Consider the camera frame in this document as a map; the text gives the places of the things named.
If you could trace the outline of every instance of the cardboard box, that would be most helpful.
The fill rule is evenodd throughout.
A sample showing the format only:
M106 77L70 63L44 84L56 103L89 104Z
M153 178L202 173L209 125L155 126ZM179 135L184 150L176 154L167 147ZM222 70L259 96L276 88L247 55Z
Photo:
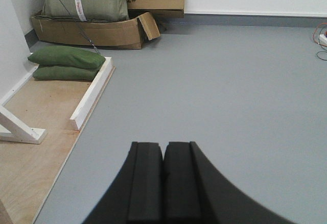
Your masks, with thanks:
M151 12L158 17L184 17L184 0L127 0L129 11Z
M42 15L31 17L33 28L39 40L90 45L80 34L77 24L71 19L50 19ZM131 20L120 22L79 22L86 35L96 46L113 46L125 49L141 49L145 40L160 36L157 24L147 12Z

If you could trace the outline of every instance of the wooden platform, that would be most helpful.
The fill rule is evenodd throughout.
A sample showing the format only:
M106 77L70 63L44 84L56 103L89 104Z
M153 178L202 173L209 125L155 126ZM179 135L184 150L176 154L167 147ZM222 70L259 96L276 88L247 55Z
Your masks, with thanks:
M5 105L28 126L48 132L40 145L0 141L0 200L14 224L37 217L80 135L69 118L91 84L32 78Z
M12 224L12 221L3 205L3 203L0 200L0 223L1 224Z

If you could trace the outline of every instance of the white wooden beam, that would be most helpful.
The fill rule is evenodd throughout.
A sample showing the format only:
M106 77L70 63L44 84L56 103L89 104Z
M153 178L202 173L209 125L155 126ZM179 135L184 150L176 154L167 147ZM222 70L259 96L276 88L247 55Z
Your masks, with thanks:
M30 128L10 111L0 106L0 140L40 144L45 129Z
M19 91L20 88L23 87L28 80L30 80L38 66L39 65L36 64L34 67L32 67L32 69L24 77L22 77L21 80L19 80L19 82L12 87L4 97L0 99L0 105L4 106L17 93L17 91Z
M90 112L98 102L114 70L115 67L111 57L106 57L106 61L103 63L98 74L92 81L90 87L87 89L85 95L69 119L74 127L74 130L80 130L85 124Z

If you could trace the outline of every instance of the gray floor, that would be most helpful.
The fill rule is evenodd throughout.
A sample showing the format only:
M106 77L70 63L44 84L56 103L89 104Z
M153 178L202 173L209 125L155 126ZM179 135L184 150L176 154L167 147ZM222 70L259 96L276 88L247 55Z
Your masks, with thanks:
M132 141L191 140L272 211L326 223L327 62L312 32L171 25L142 50L101 50L117 69L36 224L80 224Z

